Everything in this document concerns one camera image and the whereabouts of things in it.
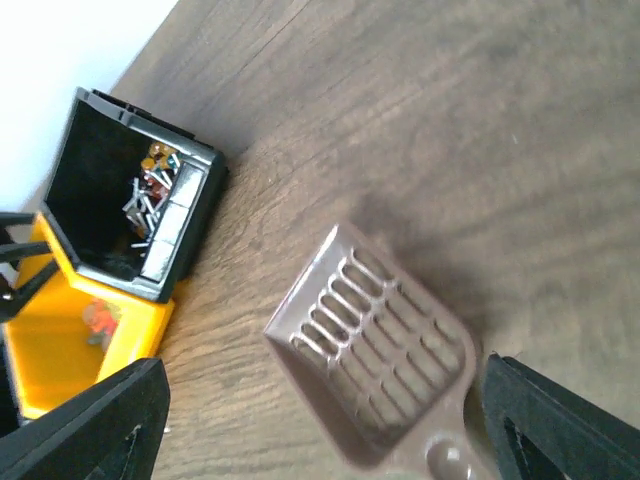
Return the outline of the brown slotted plastic scoop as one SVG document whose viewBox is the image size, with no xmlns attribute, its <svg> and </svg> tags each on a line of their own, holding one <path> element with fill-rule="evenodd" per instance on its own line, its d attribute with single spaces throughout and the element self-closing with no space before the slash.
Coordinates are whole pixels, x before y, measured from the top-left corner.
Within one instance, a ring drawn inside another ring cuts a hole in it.
<svg viewBox="0 0 640 480">
<path fill-rule="evenodd" d="M 354 226 L 333 226 L 264 336 L 333 448 L 364 472 L 491 479 L 464 406 L 467 326 Z"/>
</svg>

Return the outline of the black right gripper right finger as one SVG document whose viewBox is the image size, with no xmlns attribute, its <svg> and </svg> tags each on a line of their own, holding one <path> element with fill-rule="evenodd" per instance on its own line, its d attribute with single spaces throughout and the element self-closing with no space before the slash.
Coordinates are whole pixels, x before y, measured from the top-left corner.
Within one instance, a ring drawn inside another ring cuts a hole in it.
<svg viewBox="0 0 640 480">
<path fill-rule="evenodd" d="M 504 479 L 637 479 L 639 430 L 512 357 L 489 356 L 485 424 Z"/>
</svg>

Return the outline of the yellow bin with star candies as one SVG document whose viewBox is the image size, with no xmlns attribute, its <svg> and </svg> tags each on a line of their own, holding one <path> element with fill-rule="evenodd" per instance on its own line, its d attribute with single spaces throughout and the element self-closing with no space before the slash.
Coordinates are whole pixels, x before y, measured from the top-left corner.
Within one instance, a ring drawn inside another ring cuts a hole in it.
<svg viewBox="0 0 640 480">
<path fill-rule="evenodd" d="M 20 413 L 35 420 L 135 360 L 155 356 L 175 303 L 153 303 L 75 273 L 41 213 L 30 238 L 51 250 L 21 261 L 17 285 L 52 260 L 59 270 L 3 329 Z M 106 352 L 88 343 L 90 330 L 82 320 L 94 298 L 122 312 Z"/>
</svg>

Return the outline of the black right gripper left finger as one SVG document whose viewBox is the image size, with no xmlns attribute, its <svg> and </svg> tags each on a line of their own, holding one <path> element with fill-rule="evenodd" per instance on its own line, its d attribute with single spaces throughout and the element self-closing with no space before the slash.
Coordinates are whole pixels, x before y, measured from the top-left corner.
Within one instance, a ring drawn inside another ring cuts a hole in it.
<svg viewBox="0 0 640 480">
<path fill-rule="evenodd" d="M 1 438 L 3 479 L 149 479 L 168 417 L 159 358 L 143 358 Z"/>
</svg>

